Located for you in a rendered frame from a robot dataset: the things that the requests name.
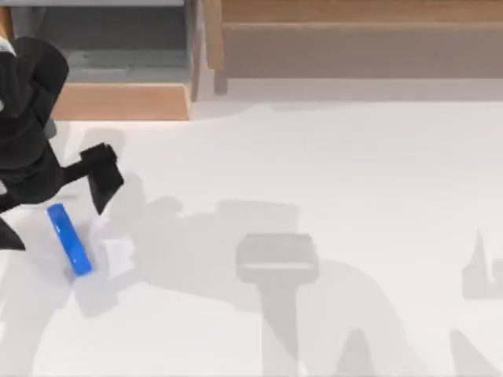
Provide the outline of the wooden open shelf unit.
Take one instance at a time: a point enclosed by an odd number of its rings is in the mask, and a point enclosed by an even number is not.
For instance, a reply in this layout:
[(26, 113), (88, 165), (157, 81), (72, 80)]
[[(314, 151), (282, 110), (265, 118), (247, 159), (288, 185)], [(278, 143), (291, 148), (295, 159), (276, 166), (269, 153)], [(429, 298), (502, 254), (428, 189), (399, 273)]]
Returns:
[(200, 0), (199, 101), (503, 101), (503, 0)]

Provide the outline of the grey pierced drawer inside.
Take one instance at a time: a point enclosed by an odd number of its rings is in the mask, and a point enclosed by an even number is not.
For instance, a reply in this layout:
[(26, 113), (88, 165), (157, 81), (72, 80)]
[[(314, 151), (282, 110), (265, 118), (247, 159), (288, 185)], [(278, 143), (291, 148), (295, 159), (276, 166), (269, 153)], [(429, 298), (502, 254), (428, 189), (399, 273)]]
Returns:
[(56, 47), (69, 82), (187, 83), (194, 0), (0, 0), (17, 37)]

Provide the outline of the pale wooden drawer front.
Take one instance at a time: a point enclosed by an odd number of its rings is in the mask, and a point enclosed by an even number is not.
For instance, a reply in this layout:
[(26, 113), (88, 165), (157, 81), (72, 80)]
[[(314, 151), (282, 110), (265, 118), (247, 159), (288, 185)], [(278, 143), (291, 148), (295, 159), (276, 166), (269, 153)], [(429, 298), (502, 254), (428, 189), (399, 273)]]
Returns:
[(52, 111), (55, 120), (187, 120), (192, 88), (184, 83), (85, 83), (64, 85)]

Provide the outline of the blue rectangular bar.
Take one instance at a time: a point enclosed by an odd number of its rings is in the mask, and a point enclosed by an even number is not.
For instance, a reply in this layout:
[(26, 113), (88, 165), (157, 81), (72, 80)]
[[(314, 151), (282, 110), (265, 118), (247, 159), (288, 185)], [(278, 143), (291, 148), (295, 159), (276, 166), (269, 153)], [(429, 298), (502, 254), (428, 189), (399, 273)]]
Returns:
[(56, 203), (48, 207), (46, 211), (74, 274), (76, 276), (85, 276), (90, 273), (93, 268), (86, 248), (79, 238), (64, 205)]

